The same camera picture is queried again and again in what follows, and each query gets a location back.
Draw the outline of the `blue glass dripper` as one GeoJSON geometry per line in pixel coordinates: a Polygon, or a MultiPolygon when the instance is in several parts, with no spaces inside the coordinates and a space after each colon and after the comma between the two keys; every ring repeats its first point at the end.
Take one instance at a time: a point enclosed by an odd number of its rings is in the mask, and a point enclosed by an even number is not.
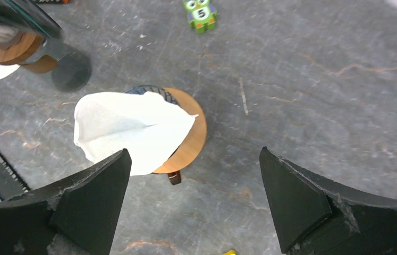
{"type": "Polygon", "coordinates": [[[135,86],[127,90],[125,93],[134,94],[134,95],[144,95],[147,92],[153,92],[155,94],[159,94],[164,98],[166,102],[180,106],[180,103],[177,101],[177,99],[166,89],[150,84],[135,86]]]}

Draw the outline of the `brown glass dripper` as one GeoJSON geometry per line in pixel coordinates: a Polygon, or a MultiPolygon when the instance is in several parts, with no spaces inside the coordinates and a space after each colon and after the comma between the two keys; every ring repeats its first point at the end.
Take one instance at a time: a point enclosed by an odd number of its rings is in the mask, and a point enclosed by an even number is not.
{"type": "Polygon", "coordinates": [[[178,185],[181,183],[181,172],[176,171],[176,172],[171,172],[168,173],[168,180],[172,185],[178,185]]]}

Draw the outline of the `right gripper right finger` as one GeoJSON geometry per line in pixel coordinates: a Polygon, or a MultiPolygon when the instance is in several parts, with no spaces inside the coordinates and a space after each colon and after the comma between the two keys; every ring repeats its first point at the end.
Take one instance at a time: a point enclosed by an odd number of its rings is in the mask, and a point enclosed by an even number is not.
{"type": "Polygon", "coordinates": [[[397,254],[397,200],[315,174],[263,147],[262,180],[283,254],[397,254]]]}

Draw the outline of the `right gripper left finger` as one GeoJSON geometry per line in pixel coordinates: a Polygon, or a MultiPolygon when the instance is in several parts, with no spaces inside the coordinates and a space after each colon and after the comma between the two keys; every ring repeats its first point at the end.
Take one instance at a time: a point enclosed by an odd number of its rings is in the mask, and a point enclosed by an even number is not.
{"type": "Polygon", "coordinates": [[[47,186],[0,201],[0,254],[50,254],[61,237],[87,254],[109,254],[131,165],[123,149],[47,186]]]}

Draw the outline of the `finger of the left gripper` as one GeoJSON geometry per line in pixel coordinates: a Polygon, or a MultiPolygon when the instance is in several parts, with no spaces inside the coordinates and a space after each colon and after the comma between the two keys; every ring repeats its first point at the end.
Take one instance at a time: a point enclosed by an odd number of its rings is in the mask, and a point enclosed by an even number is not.
{"type": "Polygon", "coordinates": [[[34,32],[50,39],[63,36],[61,26],[32,1],[0,1],[0,25],[34,32]]]}

